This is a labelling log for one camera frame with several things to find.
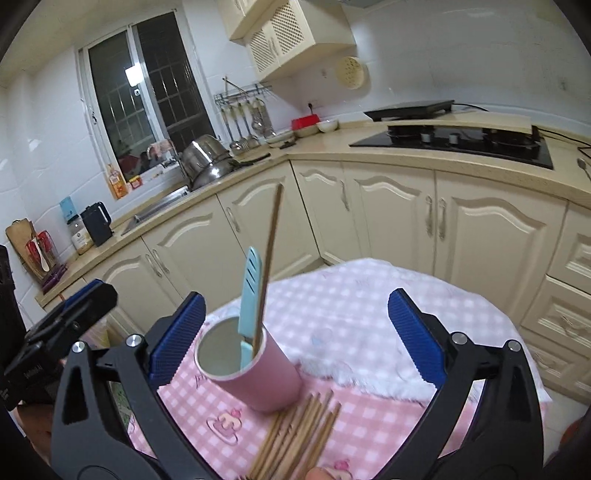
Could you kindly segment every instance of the window frame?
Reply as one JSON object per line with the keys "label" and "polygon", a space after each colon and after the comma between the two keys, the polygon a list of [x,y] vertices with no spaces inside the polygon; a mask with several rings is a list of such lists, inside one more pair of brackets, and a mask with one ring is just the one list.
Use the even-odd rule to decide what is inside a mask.
{"label": "window frame", "polygon": [[[141,45],[138,38],[137,24],[171,12],[174,14],[181,41],[189,61],[189,67],[191,68],[191,72],[193,73],[193,77],[205,107],[205,113],[209,118],[215,135],[218,138],[225,139],[223,125],[221,123],[220,116],[217,114],[217,107],[213,101],[213,95],[211,94],[209,85],[207,84],[205,75],[203,74],[187,18],[184,12],[179,11],[178,8],[162,7],[157,10],[144,13],[143,15],[136,15],[133,19],[127,19],[127,22],[124,25],[116,26],[115,28],[108,30],[108,32],[105,34],[95,36],[95,40],[87,42],[78,49],[78,75],[81,85],[81,94],[83,96],[82,100],[86,107],[86,122],[91,133],[90,136],[92,137],[92,142],[99,158],[99,162],[101,163],[105,173],[108,173],[109,164],[121,174],[123,172],[121,171],[115,156],[115,152],[111,146],[105,123],[103,121],[102,115],[100,114],[98,97],[96,95],[95,85],[92,78],[92,70],[90,68],[89,50],[115,35],[126,32],[126,39],[131,60],[133,63],[137,62],[141,65],[142,72],[144,74],[144,81],[138,85],[138,88],[140,89],[140,95],[147,113],[148,122],[150,123],[156,141],[164,140],[165,138],[168,138],[168,132],[160,113],[160,109],[156,108],[158,102],[156,101],[154,89],[152,87],[150,76],[148,75],[148,70],[143,58],[143,52],[141,50]],[[141,174],[141,177],[144,180],[150,179],[156,173],[156,168],[158,168],[158,166],[155,166],[144,172]],[[160,167],[160,169],[163,172],[163,179],[171,176],[177,177],[180,175],[178,172],[178,166],[169,168]]]}

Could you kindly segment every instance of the white fluffy cloth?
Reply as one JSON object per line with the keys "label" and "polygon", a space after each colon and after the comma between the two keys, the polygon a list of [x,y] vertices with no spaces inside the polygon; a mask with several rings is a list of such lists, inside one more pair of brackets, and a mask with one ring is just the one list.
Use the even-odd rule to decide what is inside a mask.
{"label": "white fluffy cloth", "polygon": [[[436,389],[419,375],[388,317],[388,297],[404,288],[425,313],[449,332],[464,332],[474,343],[502,346],[518,340],[515,326],[480,295],[385,261],[362,259],[288,278],[270,285],[265,327],[293,362],[316,377],[398,400],[429,401]],[[237,316],[240,299],[217,309],[215,323]],[[526,351],[538,398],[551,402]],[[470,400],[480,398],[484,381],[474,382]]]}

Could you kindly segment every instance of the lattice cabinet door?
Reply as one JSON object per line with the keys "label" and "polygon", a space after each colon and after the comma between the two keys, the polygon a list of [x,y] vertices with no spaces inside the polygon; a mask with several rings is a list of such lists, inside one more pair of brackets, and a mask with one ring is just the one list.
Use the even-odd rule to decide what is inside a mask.
{"label": "lattice cabinet door", "polygon": [[309,47],[314,39],[297,1],[280,1],[273,5],[271,46],[280,63],[285,63]]}
{"label": "lattice cabinet door", "polygon": [[277,69],[279,60],[273,49],[271,24],[264,22],[254,28],[245,38],[246,46],[251,54],[256,74],[264,78]]}

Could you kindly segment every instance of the gas stove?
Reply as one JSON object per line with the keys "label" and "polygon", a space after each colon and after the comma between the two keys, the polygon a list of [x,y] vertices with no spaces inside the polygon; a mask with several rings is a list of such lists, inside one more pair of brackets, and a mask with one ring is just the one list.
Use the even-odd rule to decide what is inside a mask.
{"label": "gas stove", "polygon": [[350,147],[420,148],[505,158],[554,170],[546,141],[537,127],[531,134],[495,128],[390,125],[386,132],[365,138]]}

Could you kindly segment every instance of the cooking pot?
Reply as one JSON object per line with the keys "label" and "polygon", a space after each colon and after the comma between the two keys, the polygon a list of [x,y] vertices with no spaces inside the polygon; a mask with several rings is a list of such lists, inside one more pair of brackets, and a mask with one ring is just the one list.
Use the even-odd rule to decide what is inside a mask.
{"label": "cooking pot", "polygon": [[271,154],[267,154],[249,162],[238,162],[219,140],[211,135],[202,135],[185,148],[179,165],[187,177],[189,188],[196,190],[237,168],[253,165],[253,163],[270,156]]}

